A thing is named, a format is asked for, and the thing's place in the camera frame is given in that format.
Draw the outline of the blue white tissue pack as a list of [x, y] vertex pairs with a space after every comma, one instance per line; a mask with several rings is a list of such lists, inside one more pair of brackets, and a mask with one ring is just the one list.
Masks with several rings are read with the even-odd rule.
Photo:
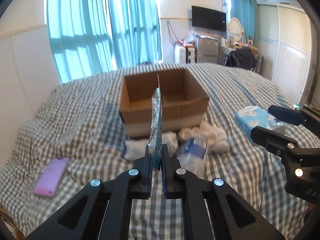
[[258, 106], [247, 106], [235, 112], [234, 121], [252, 146], [257, 146], [251, 139], [251, 130], [256, 126], [285, 134], [284, 123]]

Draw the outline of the clear plastic water bottle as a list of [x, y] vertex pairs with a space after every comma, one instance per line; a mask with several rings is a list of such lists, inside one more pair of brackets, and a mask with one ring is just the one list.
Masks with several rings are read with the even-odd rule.
[[181, 168], [193, 172], [198, 178], [203, 178], [207, 155], [207, 142], [200, 137], [191, 137], [179, 147], [177, 159]]

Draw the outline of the purple smartphone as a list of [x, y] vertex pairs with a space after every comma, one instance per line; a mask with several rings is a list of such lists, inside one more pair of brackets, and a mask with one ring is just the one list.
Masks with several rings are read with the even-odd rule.
[[52, 159], [40, 174], [33, 193], [41, 197], [53, 197], [63, 179], [69, 158]]

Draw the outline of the black bag on chair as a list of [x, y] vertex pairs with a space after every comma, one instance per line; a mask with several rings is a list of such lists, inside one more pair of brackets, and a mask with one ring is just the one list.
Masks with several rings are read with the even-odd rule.
[[253, 71], [257, 65], [257, 59], [247, 47], [231, 51], [224, 59], [223, 66], [241, 68]]

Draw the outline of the white louvred wardrobe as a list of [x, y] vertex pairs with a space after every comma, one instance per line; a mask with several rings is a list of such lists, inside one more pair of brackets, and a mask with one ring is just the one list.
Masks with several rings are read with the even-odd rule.
[[302, 105], [311, 68], [312, 35], [307, 14], [292, 6], [258, 5], [263, 77], [278, 85], [291, 104]]

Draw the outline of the grey checked bed quilt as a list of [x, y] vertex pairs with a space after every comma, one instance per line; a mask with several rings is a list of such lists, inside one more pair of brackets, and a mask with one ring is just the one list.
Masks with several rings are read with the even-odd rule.
[[[77, 79], [58, 87], [20, 129], [10, 159], [1, 169], [1, 206], [24, 235], [29, 235], [92, 179], [108, 181], [132, 167], [125, 161], [126, 134], [118, 112], [123, 76], [175, 69], [176, 64], [130, 67]], [[306, 203], [285, 192], [280, 159], [253, 147], [234, 122], [244, 107], [290, 107], [280, 88], [244, 69], [190, 64], [188, 69], [210, 97], [205, 119], [223, 128], [230, 150], [208, 155], [204, 179], [224, 179], [286, 239], [303, 226]], [[53, 197], [33, 188], [47, 164], [69, 158]]]

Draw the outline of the round white mirror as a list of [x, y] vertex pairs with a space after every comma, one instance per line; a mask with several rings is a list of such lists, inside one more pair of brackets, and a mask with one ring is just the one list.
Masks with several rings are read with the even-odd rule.
[[236, 18], [231, 18], [228, 26], [227, 31], [229, 38], [234, 42], [241, 42], [244, 36], [244, 29], [242, 27], [241, 22]]

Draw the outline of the small silver fridge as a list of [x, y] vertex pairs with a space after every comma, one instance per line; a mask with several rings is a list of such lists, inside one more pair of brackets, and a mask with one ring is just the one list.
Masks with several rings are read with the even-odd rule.
[[196, 62], [217, 64], [219, 43], [212, 38], [196, 38]]

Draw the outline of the open cardboard box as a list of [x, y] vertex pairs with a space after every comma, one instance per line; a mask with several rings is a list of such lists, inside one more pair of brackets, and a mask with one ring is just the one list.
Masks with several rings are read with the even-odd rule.
[[176, 132], [199, 126], [206, 113], [209, 95], [190, 70], [158, 70], [123, 78], [119, 114], [130, 138], [146, 138], [151, 129], [151, 98], [161, 91], [162, 131]]

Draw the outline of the white storage box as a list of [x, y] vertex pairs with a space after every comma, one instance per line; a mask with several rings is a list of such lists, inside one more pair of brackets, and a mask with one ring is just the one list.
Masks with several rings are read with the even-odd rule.
[[184, 64], [184, 63], [195, 63], [196, 55], [194, 47], [184, 47], [180, 44], [174, 46], [174, 58], [175, 63]]

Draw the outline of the teal right curtain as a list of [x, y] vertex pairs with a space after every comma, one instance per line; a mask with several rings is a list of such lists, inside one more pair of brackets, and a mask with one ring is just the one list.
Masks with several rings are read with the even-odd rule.
[[231, 0], [231, 18], [234, 17], [240, 21], [246, 41], [250, 36], [257, 46], [260, 37], [257, 0]]

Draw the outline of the blue window curtain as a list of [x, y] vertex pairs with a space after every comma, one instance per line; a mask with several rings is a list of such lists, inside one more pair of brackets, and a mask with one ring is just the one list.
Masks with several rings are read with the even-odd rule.
[[61, 83], [162, 58], [156, 0], [47, 0]]

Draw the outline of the black wall television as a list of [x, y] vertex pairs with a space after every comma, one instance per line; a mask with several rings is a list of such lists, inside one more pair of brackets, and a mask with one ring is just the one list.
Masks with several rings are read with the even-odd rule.
[[227, 25], [227, 14], [225, 12], [192, 5], [191, 24], [193, 27], [216, 30], [224, 33]]

